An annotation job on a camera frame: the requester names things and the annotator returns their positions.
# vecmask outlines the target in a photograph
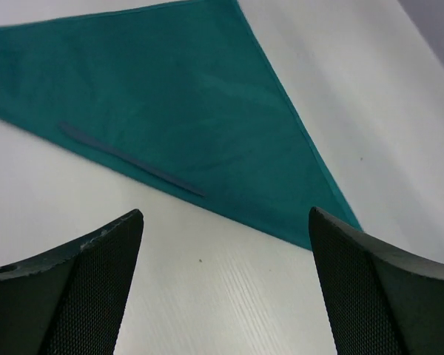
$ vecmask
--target white surface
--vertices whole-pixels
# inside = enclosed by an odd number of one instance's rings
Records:
[[[149,3],[0,0],[0,25]],[[240,3],[364,229],[444,262],[444,70],[400,6]],[[135,207],[144,241],[116,354],[334,353],[310,252],[0,122],[0,265]]]

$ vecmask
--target white table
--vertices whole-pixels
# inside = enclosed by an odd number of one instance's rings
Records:
[[[0,25],[156,2],[0,0]],[[396,0],[240,3],[363,228],[444,262],[444,69]],[[0,121],[0,265],[133,208],[116,354],[335,353],[309,251]]]

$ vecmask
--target teal fabric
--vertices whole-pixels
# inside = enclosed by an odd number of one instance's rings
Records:
[[[235,0],[0,28],[0,119],[304,248],[312,206],[358,227]]]

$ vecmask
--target green cloth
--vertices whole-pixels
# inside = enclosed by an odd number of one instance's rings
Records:
[[[312,206],[358,227],[235,0],[0,28],[0,119],[307,249]]]

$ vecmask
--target ribbed black surface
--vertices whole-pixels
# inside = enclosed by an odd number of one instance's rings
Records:
[[[102,230],[81,247],[40,354],[113,353],[141,242],[140,216],[127,216],[123,228]]]
[[[339,355],[404,354],[370,256],[317,210],[309,234]]]

